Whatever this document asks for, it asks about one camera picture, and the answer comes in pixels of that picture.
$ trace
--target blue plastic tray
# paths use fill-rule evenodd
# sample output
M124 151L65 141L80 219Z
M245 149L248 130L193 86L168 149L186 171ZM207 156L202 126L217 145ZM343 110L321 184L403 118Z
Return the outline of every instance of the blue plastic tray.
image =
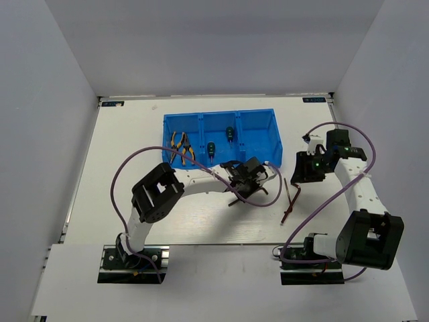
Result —
M234 128L232 147L225 132L229 126ZM183 131L188 134L196 160L205 166L212 166L206 149L209 142L216 146L213 166L231 160L245 162L253 156L260 162L282 165L283 146L273 109L164 115L163 143L168 148L171 147L173 131L176 131L176 144ZM170 162L170 155L163 151L162 160ZM189 161L183 166L179 156L174 159L172 167L195 168Z

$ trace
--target green screwdriver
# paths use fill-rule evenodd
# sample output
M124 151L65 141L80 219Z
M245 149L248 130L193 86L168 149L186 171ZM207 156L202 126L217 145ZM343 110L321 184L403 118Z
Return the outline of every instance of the green screwdriver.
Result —
M231 126L227 127L227 139L230 147L233 147L234 129Z
M210 156L210 163L213 164L213 157L215 156L215 144L213 142L209 142L207 144L207 152L208 152L208 156Z

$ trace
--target yellow-handled pliers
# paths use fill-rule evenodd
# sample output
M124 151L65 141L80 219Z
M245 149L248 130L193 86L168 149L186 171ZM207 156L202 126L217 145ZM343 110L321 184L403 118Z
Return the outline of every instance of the yellow-handled pliers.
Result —
M194 149L192 149L192 146L190 146L188 134L186 134L186 133L183 132L182 137L183 137L183 135L184 135L184 141L182 143L182 145L183 145L182 154L186 154L187 151L189 151L190 155L192 156L192 159L195 160ZM182 157L182 164L183 165L186 164L186 161L185 161L184 157Z
M182 132L182 138L180 138L180 142L177 143L177 145L176 145L176 143L174 143L174 137L176 137L176 131L173 132L172 139L171 139L171 142L170 142L173 150L176 150L176 151L179 150L179 148L183 144L183 141L185 140L185 135L186 135L185 132ZM173 163L175 157L176 157L176 154L172 153L172 156L170 158L170 164Z

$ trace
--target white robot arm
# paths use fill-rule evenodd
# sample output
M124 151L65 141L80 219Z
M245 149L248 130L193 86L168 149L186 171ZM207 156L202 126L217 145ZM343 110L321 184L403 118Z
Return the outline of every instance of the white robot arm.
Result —
M226 192L225 184L215 178L213 172L237 189L243 198L263 189L265 182L276 177L275 171L259 163L257 158L244 164L227 162L212 167L211 171L174 170L168 163L163 163L139 181L132 189L133 208L127 224L132 251L127 247L124 234L118 236L120 250L128 255L142 251L152 225L168 215L179 198L196 193Z
M345 191L350 217L338 236L311 233L301 260L319 260L321 256L341 264L388 270L404 230L401 217L389 214L379 200L367 168L367 157L361 148L352 147L349 132L334 129L326 135L326 149L319 137L303 137L308 150L296 154L296 167L291 183L320 182L333 172L343 187L357 176L364 177Z

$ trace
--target black mounting base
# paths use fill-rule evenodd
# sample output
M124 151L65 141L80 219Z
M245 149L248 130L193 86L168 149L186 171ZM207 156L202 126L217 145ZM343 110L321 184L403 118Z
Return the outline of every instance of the black mounting base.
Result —
M152 260L156 259L154 262L161 273L162 281L167 273L168 252L168 246L148 246L140 252ZM153 266L147 260L135 256L134 264L130 264L129 261L124 264L114 246L105 246L97 283L159 284L160 282Z
M323 256L316 255L302 257L304 246L290 247L286 250L285 257L291 260L319 260ZM280 267L282 285L319 285L319 284L344 284L343 270L338 262L323 264L289 264L282 263Z

